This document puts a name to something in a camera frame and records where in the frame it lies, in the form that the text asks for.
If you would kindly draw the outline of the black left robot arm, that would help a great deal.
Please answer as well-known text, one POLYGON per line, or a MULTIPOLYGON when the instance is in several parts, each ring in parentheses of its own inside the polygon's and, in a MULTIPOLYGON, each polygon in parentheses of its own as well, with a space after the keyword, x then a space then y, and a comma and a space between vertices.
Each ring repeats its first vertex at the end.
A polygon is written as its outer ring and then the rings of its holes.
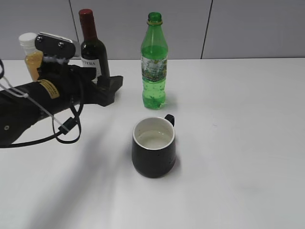
POLYGON ((76 139, 64 141, 74 127, 81 130, 80 115, 86 104, 103 107, 111 105, 115 93, 122 87, 122 76, 98 77, 92 67, 69 65, 68 62, 43 62, 39 68, 37 81, 23 84, 0 92, 0 146, 13 148, 32 146, 53 139, 72 144, 76 139), (61 123, 57 131, 49 137, 16 144, 15 141, 38 121, 70 109, 73 116, 61 123))

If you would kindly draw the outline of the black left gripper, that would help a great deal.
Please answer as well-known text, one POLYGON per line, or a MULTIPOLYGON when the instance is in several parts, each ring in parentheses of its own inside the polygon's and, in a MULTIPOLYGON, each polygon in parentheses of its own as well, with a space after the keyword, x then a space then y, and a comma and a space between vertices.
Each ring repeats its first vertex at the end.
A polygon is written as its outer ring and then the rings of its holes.
POLYGON ((35 101, 42 107, 69 107, 97 104, 103 107, 114 103, 115 93, 122 87, 123 76, 99 77, 93 83, 93 68, 69 65, 67 62, 43 61, 40 76, 35 82, 35 101))

